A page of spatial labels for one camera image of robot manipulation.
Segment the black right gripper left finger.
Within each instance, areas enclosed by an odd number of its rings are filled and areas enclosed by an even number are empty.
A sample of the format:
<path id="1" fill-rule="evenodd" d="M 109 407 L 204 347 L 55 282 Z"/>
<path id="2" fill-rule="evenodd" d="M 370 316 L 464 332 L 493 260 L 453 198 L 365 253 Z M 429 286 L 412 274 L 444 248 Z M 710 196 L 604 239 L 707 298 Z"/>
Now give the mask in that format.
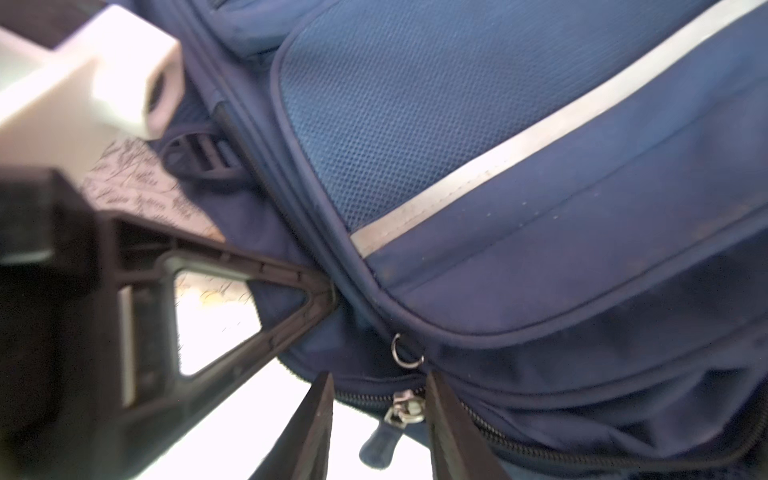
<path id="1" fill-rule="evenodd" d="M 249 479 L 326 479 L 334 400 L 333 377 L 329 372 L 322 372 Z"/>

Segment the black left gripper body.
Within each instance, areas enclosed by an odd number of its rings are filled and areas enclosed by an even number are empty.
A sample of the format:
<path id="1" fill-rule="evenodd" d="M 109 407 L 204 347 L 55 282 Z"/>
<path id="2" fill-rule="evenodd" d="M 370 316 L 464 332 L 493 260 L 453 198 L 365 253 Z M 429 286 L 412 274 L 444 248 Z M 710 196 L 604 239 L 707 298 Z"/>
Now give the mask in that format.
<path id="1" fill-rule="evenodd" d="M 299 305 L 182 373 L 176 281 L 274 285 Z M 1 475 L 127 479 L 326 318 L 324 274 L 120 211 L 50 168 L 1 171 Z"/>

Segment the navy blue student backpack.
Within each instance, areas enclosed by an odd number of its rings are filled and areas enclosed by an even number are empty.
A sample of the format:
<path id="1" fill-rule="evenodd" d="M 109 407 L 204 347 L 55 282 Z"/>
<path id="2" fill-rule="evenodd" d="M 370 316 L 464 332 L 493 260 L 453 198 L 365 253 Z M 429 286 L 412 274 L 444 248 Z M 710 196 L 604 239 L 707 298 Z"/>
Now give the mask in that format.
<path id="1" fill-rule="evenodd" d="M 515 479 L 767 475 L 763 1 L 131 1 L 154 149 L 338 308 L 282 360 L 376 415 L 440 373 Z"/>

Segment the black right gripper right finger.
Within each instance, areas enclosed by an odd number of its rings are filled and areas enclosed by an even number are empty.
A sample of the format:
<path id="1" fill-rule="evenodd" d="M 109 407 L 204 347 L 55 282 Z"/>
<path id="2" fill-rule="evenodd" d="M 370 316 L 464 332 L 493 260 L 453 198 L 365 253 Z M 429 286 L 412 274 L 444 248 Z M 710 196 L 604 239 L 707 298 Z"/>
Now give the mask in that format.
<path id="1" fill-rule="evenodd" d="M 437 371 L 431 371 L 427 376 L 426 420 L 434 479 L 510 478 L 454 391 Z"/>

